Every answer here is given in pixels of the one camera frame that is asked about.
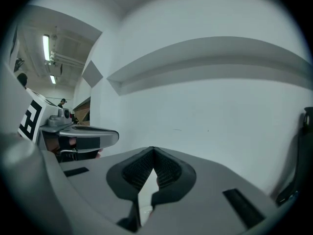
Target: ceiling light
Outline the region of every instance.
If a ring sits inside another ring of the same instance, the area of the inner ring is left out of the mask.
[[[52,83],[55,84],[54,76],[51,75],[50,78],[51,78]]]
[[[45,59],[47,61],[50,61],[49,36],[48,35],[43,35],[43,43],[44,43]]]

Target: pipe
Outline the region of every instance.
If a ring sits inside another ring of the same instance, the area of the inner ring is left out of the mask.
[[[70,64],[70,63],[66,63],[66,62],[60,62],[60,61],[54,61],[54,62],[61,63],[61,64],[64,64],[64,65],[67,65],[67,66],[72,66],[72,67],[79,68],[79,69],[83,69],[84,68],[83,66]]]
[[[69,66],[74,66],[74,67],[78,67],[78,68],[84,68],[84,66],[81,65],[81,64],[72,63],[72,62],[70,62],[68,60],[63,60],[61,58],[53,58],[51,60],[53,62],[62,63],[62,64],[69,65]]]
[[[76,60],[74,58],[67,57],[67,56],[64,56],[64,55],[61,55],[61,54],[58,54],[58,53],[55,53],[55,56],[59,57],[59,58],[62,58],[62,59],[65,59],[65,60],[68,60],[68,61],[71,61],[71,62],[75,62],[75,63],[81,64],[81,65],[85,65],[84,62],[78,61],[78,60]]]
[[[53,58],[54,61],[60,61],[60,62],[63,62],[63,63],[68,63],[68,64],[73,64],[73,65],[76,65],[76,66],[82,66],[84,67],[85,65],[82,65],[82,64],[78,64],[78,63],[75,63],[75,62],[72,62],[70,60],[67,60],[67,59],[63,59],[63,58]]]

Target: gray plastic surface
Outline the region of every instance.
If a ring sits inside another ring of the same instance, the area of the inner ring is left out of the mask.
[[[114,196],[105,175],[113,164],[143,149],[145,148],[99,160],[63,163],[61,168],[89,169],[88,172],[69,177],[68,180],[90,206],[112,222],[117,222],[128,215],[131,205]],[[190,192],[180,201],[156,206],[153,215],[138,234],[243,233],[247,230],[245,225],[222,194],[223,191],[233,188],[238,189],[265,217],[276,211],[277,207],[269,197],[227,167],[181,152],[161,149],[190,164],[196,171],[197,180]]]
[[[73,124],[71,126],[68,126],[67,128],[64,128],[60,130],[57,135],[59,136],[65,136],[65,137],[76,137],[76,138],[100,138],[100,148],[106,148],[109,146],[112,146],[116,144],[116,142],[119,139],[119,134],[116,131],[103,129],[103,128],[97,128],[98,131],[89,131],[89,130],[77,130],[76,127],[79,128],[88,128],[92,126],[83,126],[83,125],[76,125]]]
[[[73,123],[68,123],[64,125],[56,125],[56,126],[49,126],[49,125],[43,125],[40,127],[42,131],[50,132],[50,133],[56,133],[64,128],[67,128],[68,126],[72,125]]]
[[[65,124],[70,124],[72,119],[69,117],[69,110],[66,108],[60,108],[57,116],[50,116],[47,119],[47,126],[57,127]]]
[[[53,153],[40,152],[30,141],[19,140],[10,144],[11,147],[3,146],[6,152],[1,154],[1,172],[26,213],[50,232],[133,234],[116,225],[129,215],[132,202],[116,197],[106,181],[106,174],[111,166],[145,148],[101,159],[59,164]],[[180,201],[157,205],[137,234],[242,234],[247,229],[222,194],[232,188],[238,189],[263,216],[276,213],[277,207],[269,197],[227,167],[161,149],[190,164],[196,171],[196,183]],[[64,174],[64,171],[81,167],[89,171],[70,177]]]

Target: black strip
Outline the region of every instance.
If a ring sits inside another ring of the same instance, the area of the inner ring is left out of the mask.
[[[122,218],[116,224],[133,233],[138,231],[141,227],[138,201],[133,203],[128,217]]]
[[[100,149],[100,138],[76,138],[76,148],[78,150]]]
[[[101,129],[101,128],[96,128],[96,127],[92,127],[92,126],[85,126],[85,125],[81,125],[81,126],[73,126],[74,130],[79,130],[79,131],[112,131],[112,130],[108,130],[108,129]]]
[[[248,229],[264,220],[264,216],[237,189],[223,191],[223,194]]]
[[[70,150],[69,137],[59,137],[60,150]]]
[[[13,37],[13,46],[12,46],[11,51],[10,51],[10,56],[12,55],[13,50],[14,50],[14,47],[15,47],[15,45],[16,45],[16,39],[17,39],[17,37],[18,37],[18,27],[16,26],[15,32],[14,32],[14,37]]]
[[[78,152],[76,155],[77,160],[95,159],[99,150],[90,152]]]
[[[73,170],[66,170],[66,171],[64,171],[64,174],[67,177],[71,177],[71,176],[75,176],[75,175],[78,175],[78,174],[81,174],[81,173],[84,173],[87,171],[89,171],[89,170],[86,167],[80,167],[80,168],[73,169]]]
[[[109,169],[107,182],[118,198],[137,201],[138,193],[153,169],[153,160],[146,163],[150,161],[152,151],[153,147],[149,147]]]

